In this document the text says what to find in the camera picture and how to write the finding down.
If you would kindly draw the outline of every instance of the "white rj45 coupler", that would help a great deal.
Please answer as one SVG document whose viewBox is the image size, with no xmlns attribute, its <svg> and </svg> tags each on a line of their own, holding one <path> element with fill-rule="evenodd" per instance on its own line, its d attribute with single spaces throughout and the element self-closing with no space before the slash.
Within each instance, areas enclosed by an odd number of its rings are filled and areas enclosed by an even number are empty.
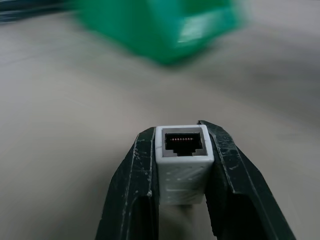
<svg viewBox="0 0 320 240">
<path fill-rule="evenodd" d="M 160 204 L 201 203 L 214 162 L 207 126 L 158 126 L 155 161 Z"/>
</svg>

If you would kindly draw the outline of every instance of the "port opening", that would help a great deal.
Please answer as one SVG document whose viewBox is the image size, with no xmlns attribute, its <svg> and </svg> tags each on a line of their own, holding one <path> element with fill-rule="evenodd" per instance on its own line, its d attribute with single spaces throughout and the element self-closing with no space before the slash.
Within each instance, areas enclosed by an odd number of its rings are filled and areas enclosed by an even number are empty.
<svg viewBox="0 0 320 240">
<path fill-rule="evenodd" d="M 203 149 L 199 132 L 166 133 L 165 149 L 173 150 L 178 157 L 193 156 L 197 150 Z"/>
</svg>

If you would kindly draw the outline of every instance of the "ethernet port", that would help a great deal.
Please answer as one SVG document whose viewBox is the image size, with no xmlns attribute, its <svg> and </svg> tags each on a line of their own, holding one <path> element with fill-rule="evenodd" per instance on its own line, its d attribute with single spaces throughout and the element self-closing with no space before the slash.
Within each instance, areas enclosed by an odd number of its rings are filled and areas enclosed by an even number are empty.
<svg viewBox="0 0 320 240">
<path fill-rule="evenodd" d="M 165 133 L 162 135 L 165 145 L 164 157 L 205 156 L 207 154 L 202 129 L 198 128 L 197 131 L 191 132 L 187 130 L 187 128 L 164 129 Z"/>
</svg>

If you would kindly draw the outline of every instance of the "green plastic box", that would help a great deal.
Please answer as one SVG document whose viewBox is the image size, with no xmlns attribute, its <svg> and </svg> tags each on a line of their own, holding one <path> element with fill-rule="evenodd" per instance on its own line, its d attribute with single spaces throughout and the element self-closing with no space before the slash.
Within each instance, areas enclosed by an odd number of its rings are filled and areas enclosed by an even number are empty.
<svg viewBox="0 0 320 240">
<path fill-rule="evenodd" d="M 74 0 L 90 29 L 138 55 L 172 64 L 239 25 L 231 0 Z"/>
</svg>

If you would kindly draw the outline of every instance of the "black clamp jaw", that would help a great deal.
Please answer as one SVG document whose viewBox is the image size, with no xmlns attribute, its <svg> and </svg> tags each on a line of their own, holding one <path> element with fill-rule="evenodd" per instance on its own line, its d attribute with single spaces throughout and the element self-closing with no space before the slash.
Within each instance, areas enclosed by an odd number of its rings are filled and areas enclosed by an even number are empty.
<svg viewBox="0 0 320 240">
<path fill-rule="evenodd" d="M 259 170 L 220 126 L 210 134 L 214 163 L 205 197 L 218 240 L 295 240 Z M 141 132 L 112 177 L 95 240 L 157 240 L 159 188 L 155 127 Z"/>
</svg>

